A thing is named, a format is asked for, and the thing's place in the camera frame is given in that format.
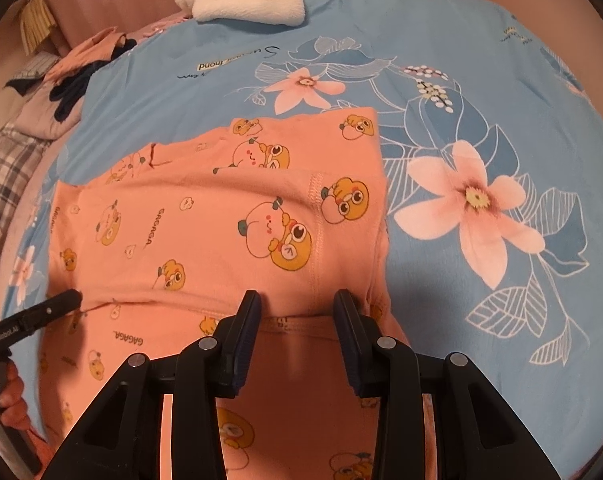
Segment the finger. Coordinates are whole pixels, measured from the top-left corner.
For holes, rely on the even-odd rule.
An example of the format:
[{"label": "finger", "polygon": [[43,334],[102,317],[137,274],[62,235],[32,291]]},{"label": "finger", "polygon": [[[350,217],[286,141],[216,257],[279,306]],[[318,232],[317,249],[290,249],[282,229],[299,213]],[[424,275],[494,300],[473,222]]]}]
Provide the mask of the finger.
[{"label": "finger", "polygon": [[6,380],[13,381],[19,377],[18,368],[13,361],[8,361],[6,365]]},{"label": "finger", "polygon": [[9,408],[21,399],[24,394],[24,381],[21,377],[9,382],[0,393],[0,408]]},{"label": "finger", "polygon": [[24,399],[20,399],[14,406],[2,413],[2,424],[14,428],[27,416],[28,405]]},{"label": "finger", "polygon": [[26,431],[28,428],[30,428],[30,417],[28,415],[25,416],[19,422],[13,424],[12,428],[15,428],[19,431]]}]

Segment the cartoon character print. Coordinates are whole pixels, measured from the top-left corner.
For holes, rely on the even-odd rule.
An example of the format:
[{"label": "cartoon character print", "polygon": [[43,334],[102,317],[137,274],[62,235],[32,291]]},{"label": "cartoon character print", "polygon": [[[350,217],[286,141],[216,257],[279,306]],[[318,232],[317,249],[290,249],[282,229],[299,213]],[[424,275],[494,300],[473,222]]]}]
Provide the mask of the cartoon character print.
[{"label": "cartoon character print", "polygon": [[270,242],[284,237],[283,200],[277,197],[272,202],[263,202],[256,206],[246,219],[238,222],[240,234],[246,238],[248,252],[256,258],[270,256]]},{"label": "cartoon character print", "polygon": [[378,305],[371,305],[371,317],[379,324],[381,317],[383,316],[383,310]]},{"label": "cartoon character print", "polygon": [[291,165],[291,152],[281,144],[259,144],[259,149],[266,155],[264,168],[271,170],[287,170]]},{"label": "cartoon character print", "polygon": [[245,418],[225,408],[217,408],[217,422],[226,472],[246,468],[250,461],[246,448],[255,441],[255,430]]},{"label": "cartoon character print", "polygon": [[73,272],[77,267],[77,253],[72,249],[64,249],[64,252],[60,253],[60,257],[64,260],[66,270]]},{"label": "cartoon character print", "polygon": [[360,399],[362,408],[376,408],[379,406],[379,397],[370,397],[369,399]]},{"label": "cartoon character print", "polygon": [[345,176],[321,190],[321,212],[329,224],[357,220],[368,210],[370,194],[366,184]]},{"label": "cartoon character print", "polygon": [[262,129],[259,119],[237,119],[232,125],[233,134],[241,136],[257,135]]},{"label": "cartoon character print", "polygon": [[68,402],[64,402],[64,408],[62,409],[62,419],[64,420],[65,428],[68,428],[72,425],[72,412],[70,410],[70,404]]},{"label": "cartoon character print", "polygon": [[284,213],[284,236],[273,239],[268,246],[273,263],[284,270],[299,270],[308,263],[312,252],[312,238],[304,224]]},{"label": "cartoon character print", "polygon": [[333,480],[371,480],[373,459],[370,453],[338,453],[330,459]]},{"label": "cartoon character print", "polygon": [[141,156],[138,152],[125,156],[110,168],[110,174],[108,175],[106,183],[120,182],[127,176],[133,178],[139,173],[140,168],[145,162],[146,158]]},{"label": "cartoon character print", "polygon": [[162,276],[164,277],[164,290],[179,290],[186,282],[184,266],[178,264],[175,260],[169,260],[158,268],[155,284]]},{"label": "cartoon character print", "polygon": [[104,380],[104,364],[101,362],[101,353],[95,350],[88,353],[88,370],[94,379]]},{"label": "cartoon character print", "polygon": [[68,335],[73,335],[75,332],[77,332],[77,328],[80,326],[80,321],[82,320],[82,317],[86,316],[86,312],[81,312],[79,310],[76,310],[72,317],[70,318],[70,325],[68,327]]},{"label": "cartoon character print", "polygon": [[118,319],[122,306],[119,303],[117,303],[114,298],[113,298],[113,303],[115,303],[115,306],[110,311],[110,319],[115,320],[115,319]]},{"label": "cartoon character print", "polygon": [[282,209],[283,200],[264,202],[238,222],[248,252],[256,258],[270,256],[284,270],[299,270],[310,258],[312,238],[305,225]]},{"label": "cartoon character print", "polygon": [[122,214],[117,210],[117,200],[104,209],[101,219],[95,229],[97,235],[95,240],[102,245],[108,246],[115,241],[117,233],[122,225]]},{"label": "cartoon character print", "polygon": [[191,209],[193,207],[194,203],[195,203],[195,200],[193,200],[191,197],[187,196],[179,203],[179,209],[182,211],[188,211],[189,209]]},{"label": "cartoon character print", "polygon": [[213,335],[216,328],[217,320],[214,319],[214,317],[204,316],[203,321],[199,324],[199,330],[201,330],[204,335]]},{"label": "cartoon character print", "polygon": [[[232,154],[232,164],[229,168],[270,168],[271,170],[286,170],[291,163],[291,153],[281,144],[264,144],[257,137],[251,137],[242,142]],[[213,173],[221,168],[214,168]]]},{"label": "cartoon character print", "polygon": [[345,121],[339,124],[342,137],[345,140],[356,140],[361,136],[374,136],[375,127],[373,121],[361,115],[349,115]]}]

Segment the pink flower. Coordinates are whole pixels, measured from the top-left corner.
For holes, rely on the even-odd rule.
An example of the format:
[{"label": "pink flower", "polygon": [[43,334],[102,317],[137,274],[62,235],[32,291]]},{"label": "pink flower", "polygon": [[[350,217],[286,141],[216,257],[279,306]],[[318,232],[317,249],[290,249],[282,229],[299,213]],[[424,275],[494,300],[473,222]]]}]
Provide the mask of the pink flower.
[{"label": "pink flower", "polygon": [[35,246],[31,245],[24,255],[22,260],[19,256],[15,260],[15,266],[13,267],[13,273],[10,276],[9,286],[16,286],[18,288],[17,302],[18,306],[24,303],[26,299],[26,282],[33,275],[33,255],[35,254]]},{"label": "pink flower", "polygon": [[264,88],[264,92],[281,92],[275,99],[275,114],[283,114],[296,107],[302,100],[315,108],[330,108],[330,103],[317,92],[330,95],[341,94],[345,85],[338,81],[319,81],[319,76],[311,76],[307,68],[301,68]]},{"label": "pink flower", "polygon": [[495,289],[508,263],[504,238],[528,254],[541,252],[546,242],[535,229],[502,213],[526,199],[515,179],[499,175],[489,186],[484,162],[465,140],[453,144],[453,160],[456,170],[436,156],[420,156],[409,163],[406,171],[413,180],[439,198],[407,206],[395,220],[420,240],[434,240],[459,225],[466,261]]}]

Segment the blue bedsheet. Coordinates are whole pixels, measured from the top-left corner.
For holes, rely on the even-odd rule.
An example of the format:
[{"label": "blue bedsheet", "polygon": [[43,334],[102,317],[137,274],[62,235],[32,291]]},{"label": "blue bedsheet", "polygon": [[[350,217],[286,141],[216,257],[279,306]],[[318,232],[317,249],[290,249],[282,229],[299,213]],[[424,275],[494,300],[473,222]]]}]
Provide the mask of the blue bedsheet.
[{"label": "blue bedsheet", "polygon": [[[337,95],[317,86],[332,109],[379,113],[387,280],[414,347],[471,356],[567,478],[603,443],[603,120],[562,61],[484,0],[305,2],[301,27],[189,21],[93,77],[80,127],[50,169],[21,243],[32,275],[21,294],[11,288],[4,314],[44,299],[57,180],[85,183],[148,142],[191,139],[236,117],[319,113],[321,99],[284,111],[268,91],[307,67],[344,83]],[[450,189],[427,171],[417,176],[416,166],[407,171],[428,156],[463,174],[453,157],[463,142],[487,176],[465,191],[482,211],[474,219],[449,203],[437,210]],[[523,202],[509,198],[521,188]],[[528,238],[517,241],[509,225],[527,226]],[[474,251],[489,238],[494,251]],[[15,352],[29,385],[38,341]],[[34,388],[26,398],[41,428]]]}]

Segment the pink pajama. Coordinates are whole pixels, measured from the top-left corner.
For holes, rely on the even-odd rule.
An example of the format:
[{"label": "pink pajama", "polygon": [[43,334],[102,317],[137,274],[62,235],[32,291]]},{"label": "pink pajama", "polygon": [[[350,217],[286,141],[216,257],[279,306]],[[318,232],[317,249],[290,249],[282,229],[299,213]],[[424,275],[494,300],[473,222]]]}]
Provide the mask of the pink pajama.
[{"label": "pink pajama", "polygon": [[385,284],[373,109],[238,119],[150,144],[86,186],[59,183],[52,211],[49,292],[73,287],[84,298],[42,347],[52,443],[128,355],[178,353],[255,289],[264,319],[248,381],[218,408],[229,478],[369,480],[376,402],[348,386],[330,313],[348,288],[382,332],[405,340]]}]

